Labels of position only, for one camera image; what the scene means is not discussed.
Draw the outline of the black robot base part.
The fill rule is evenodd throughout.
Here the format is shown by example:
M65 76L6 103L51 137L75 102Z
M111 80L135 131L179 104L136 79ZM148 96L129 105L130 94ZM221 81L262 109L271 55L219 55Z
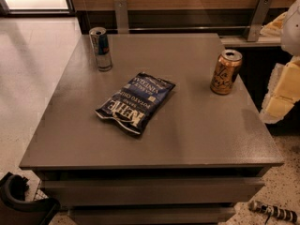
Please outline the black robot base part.
M49 225L60 210L54 198L27 201L27 179L8 172L0 180L0 225Z

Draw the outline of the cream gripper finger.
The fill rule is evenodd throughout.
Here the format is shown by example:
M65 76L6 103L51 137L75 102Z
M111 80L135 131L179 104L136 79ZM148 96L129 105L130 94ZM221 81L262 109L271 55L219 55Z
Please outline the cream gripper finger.
M276 96L299 100L300 99L300 61L289 62L282 70L274 90Z
M265 111L274 117L284 117L293 108L293 103L281 97L271 97Z

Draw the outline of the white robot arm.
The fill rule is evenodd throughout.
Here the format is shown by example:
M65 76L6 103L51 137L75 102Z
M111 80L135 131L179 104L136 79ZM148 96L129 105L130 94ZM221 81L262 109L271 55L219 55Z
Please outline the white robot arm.
M281 49L292 55L286 65L272 70L268 92L262 102L260 117L265 124L275 124L300 100L300 0L296 0L283 18Z

